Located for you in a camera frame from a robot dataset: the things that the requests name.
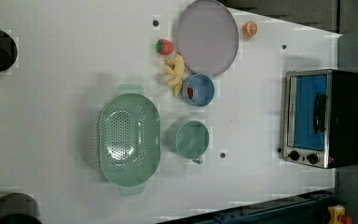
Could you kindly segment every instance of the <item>white table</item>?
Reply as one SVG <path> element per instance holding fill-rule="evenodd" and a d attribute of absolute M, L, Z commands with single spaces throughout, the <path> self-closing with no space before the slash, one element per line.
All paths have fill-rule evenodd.
<path fill-rule="evenodd" d="M 0 196 L 34 196 L 45 224 L 153 223 L 334 187 L 334 170 L 285 162 L 276 149 L 286 71 L 337 67 L 338 35 L 231 10 L 239 28 L 256 21 L 259 33 L 240 34 L 235 63 L 213 78 L 213 104 L 196 108 L 156 82 L 154 52 L 189 2 L 0 0 L 0 28 L 19 43 L 18 67 L 0 75 Z M 96 130 L 128 82 L 157 105 L 163 144 L 145 192 L 122 197 L 99 167 Z M 202 165 L 165 146 L 180 117 L 211 131 Z"/>

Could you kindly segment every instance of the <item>toaster oven knob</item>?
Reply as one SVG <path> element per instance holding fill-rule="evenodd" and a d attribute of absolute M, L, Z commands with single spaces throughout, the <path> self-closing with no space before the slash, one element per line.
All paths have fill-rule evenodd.
<path fill-rule="evenodd" d="M 293 161 L 297 161 L 298 158 L 300 158 L 300 154 L 298 154 L 297 151 L 291 151 L 291 152 L 289 153 L 289 157 L 290 157 L 290 159 L 292 159 Z"/>
<path fill-rule="evenodd" d="M 307 157 L 307 160 L 310 162 L 310 164 L 316 164 L 318 162 L 318 156 L 315 155 L 315 154 L 310 154 L 308 157 Z"/>

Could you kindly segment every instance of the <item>plate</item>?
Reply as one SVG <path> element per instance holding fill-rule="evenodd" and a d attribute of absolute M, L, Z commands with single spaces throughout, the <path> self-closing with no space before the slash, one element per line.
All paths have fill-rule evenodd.
<path fill-rule="evenodd" d="M 179 20 L 176 45 L 193 72 L 220 75 L 237 56 L 237 23 L 221 3 L 196 1 L 186 8 Z"/>

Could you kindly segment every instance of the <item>small orange object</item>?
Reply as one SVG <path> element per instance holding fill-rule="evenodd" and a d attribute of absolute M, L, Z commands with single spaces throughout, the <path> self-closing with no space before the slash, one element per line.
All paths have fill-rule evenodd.
<path fill-rule="evenodd" d="M 243 25 L 242 31 L 245 36 L 253 37 L 257 34 L 257 24 L 254 21 L 248 21 Z"/>

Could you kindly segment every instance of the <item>red fruit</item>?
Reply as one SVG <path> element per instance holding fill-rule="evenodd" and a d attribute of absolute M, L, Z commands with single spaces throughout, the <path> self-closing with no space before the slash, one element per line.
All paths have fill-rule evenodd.
<path fill-rule="evenodd" d="M 193 94 L 194 94 L 193 89 L 187 88 L 187 95 L 190 100 L 193 99 Z"/>
<path fill-rule="evenodd" d="M 156 44 L 156 50 L 161 55 L 168 55 L 173 52 L 173 44 L 165 39 L 160 39 Z"/>

